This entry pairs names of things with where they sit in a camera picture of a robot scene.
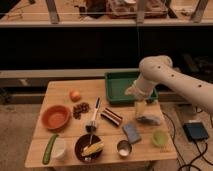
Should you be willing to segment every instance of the floor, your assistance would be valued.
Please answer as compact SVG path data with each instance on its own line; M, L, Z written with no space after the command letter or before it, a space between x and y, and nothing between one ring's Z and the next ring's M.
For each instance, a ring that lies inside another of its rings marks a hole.
M0 105L0 170L1 171L45 171L47 169L24 167L26 154L30 145L30 140L33 135L33 130L37 120L41 104L7 104ZM182 129L182 123L189 119L197 119L204 123L210 138L207 140L209 148L205 157L213 161L213 129L209 119L209 115L202 112L196 115L189 114L191 106L177 106L173 103L161 104L162 111L165 112L175 123L176 138L175 144L183 156L185 162L190 162L198 155L196 146L187 141L187 138ZM173 127L171 122L166 117L171 135ZM213 166L208 165L204 160L198 159L194 162L202 171L213 170ZM155 171L173 171L178 170L179 164L177 160L166 160L158 162L154 169ZM59 170L75 170L75 171L141 171L141 164L134 163L131 165L116 165L112 166L86 166L65 168Z

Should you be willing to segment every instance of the cable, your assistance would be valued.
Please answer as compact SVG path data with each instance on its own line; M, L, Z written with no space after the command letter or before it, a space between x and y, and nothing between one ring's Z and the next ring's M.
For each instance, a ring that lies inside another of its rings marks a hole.
M212 116L212 115L209 115L209 117L210 117L211 127L213 128L213 116Z
M178 153L178 156L181 158L183 164L185 165L186 162L184 161L182 155L180 154L180 152L179 152L179 150L178 150L178 148L177 148L177 146L176 146L176 144L175 144L175 136L176 136L175 124L174 124L173 120L171 119L171 117L170 117L169 115L167 115L167 114L164 113L164 112L163 112L163 115L166 116L166 117L170 120L170 122L171 122L171 124L172 124L172 127L173 127L172 141L173 141L173 144L174 144L174 146L175 146L175 149L176 149L176 151L177 151L177 153Z
M195 143L195 145L196 145L196 147L197 147L199 153L201 154L202 152L200 151L200 148L199 148L198 144ZM207 160L207 159L205 158L204 155L202 155L202 158L204 159L204 161L205 161L206 163L208 163L209 165L213 166L213 163L210 162L209 160Z
M201 169L200 169L199 167L197 167L197 166L195 166L195 165L191 165L191 164L184 164L183 166L181 166L181 167L178 169L178 171L180 171L180 170L183 169L184 167L193 167L193 168L195 168L195 169L201 171Z
M195 157L194 159L192 159L191 162L189 163L189 165L192 165L197 159L199 159L200 157L202 157L207 152L207 150L208 150L208 144L205 143L205 145L206 146L205 146L204 151L202 153L200 153L197 157Z

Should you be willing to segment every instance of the green tray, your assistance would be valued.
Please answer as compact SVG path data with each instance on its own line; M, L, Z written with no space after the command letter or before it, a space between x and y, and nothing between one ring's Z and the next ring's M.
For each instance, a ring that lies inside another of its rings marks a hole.
M130 87L134 80L138 78L139 72L107 72L105 73L106 95L110 104L130 104L135 101L132 95L125 95L125 90ZM158 98L157 91L154 89L148 102Z

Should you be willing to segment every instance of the cucumber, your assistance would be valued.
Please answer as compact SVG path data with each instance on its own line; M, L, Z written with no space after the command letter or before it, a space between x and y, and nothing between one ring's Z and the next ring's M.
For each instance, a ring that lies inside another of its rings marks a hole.
M44 156L43 156L43 160L42 160L42 163L45 164L45 165L50 162L50 156L51 156L53 144L55 142L55 139L58 136L59 136L58 134L53 134L52 137L50 138L47 146L46 146L46 149L45 149L45 152L44 152Z

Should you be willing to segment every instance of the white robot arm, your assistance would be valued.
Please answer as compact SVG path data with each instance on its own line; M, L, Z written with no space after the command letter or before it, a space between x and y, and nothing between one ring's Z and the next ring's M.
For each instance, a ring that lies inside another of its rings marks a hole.
M136 100L144 100L161 83L213 115L213 84L173 70L172 60L168 56L146 57L141 60L139 68L141 73L126 94L133 94Z

